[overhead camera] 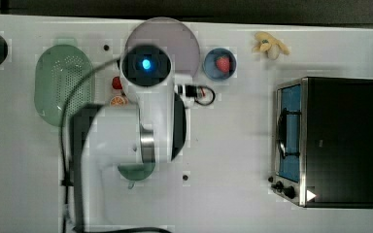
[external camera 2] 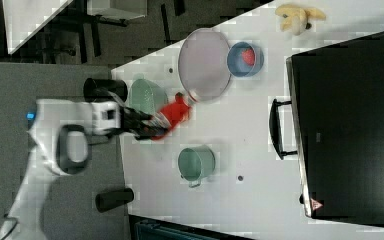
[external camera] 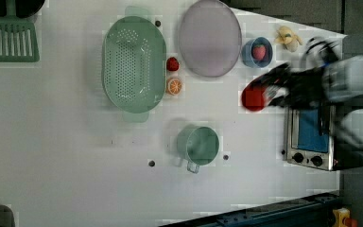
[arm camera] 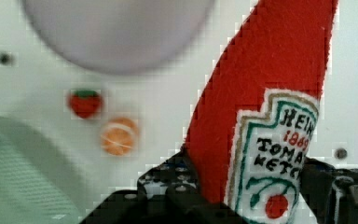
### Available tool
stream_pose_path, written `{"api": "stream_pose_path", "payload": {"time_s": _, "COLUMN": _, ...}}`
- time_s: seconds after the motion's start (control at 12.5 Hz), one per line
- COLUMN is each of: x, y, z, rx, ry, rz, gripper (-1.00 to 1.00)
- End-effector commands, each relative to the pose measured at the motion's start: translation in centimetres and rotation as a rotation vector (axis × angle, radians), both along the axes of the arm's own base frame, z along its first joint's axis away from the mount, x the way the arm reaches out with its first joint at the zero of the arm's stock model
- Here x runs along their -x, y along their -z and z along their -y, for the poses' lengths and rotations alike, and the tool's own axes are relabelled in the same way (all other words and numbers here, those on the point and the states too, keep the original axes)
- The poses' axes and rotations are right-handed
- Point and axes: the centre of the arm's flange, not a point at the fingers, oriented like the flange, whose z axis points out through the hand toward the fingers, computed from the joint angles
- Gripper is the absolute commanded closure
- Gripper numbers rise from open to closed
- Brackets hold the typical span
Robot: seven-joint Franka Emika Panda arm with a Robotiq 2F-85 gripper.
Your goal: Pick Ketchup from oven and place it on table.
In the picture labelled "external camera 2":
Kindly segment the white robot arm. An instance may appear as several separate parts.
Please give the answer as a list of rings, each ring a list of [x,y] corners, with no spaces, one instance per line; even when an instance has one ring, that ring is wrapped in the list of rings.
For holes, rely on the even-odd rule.
[[[40,216],[53,182],[86,170],[94,136],[137,134],[150,118],[118,100],[39,99],[28,130],[34,146],[15,201],[0,228],[0,240],[47,240]]]

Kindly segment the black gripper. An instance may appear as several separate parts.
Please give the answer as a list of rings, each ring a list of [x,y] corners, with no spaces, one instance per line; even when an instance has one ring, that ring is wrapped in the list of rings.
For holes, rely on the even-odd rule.
[[[122,130],[133,134],[136,140],[147,140],[155,135],[155,129],[147,124],[151,115],[129,107],[122,107],[120,114]]]

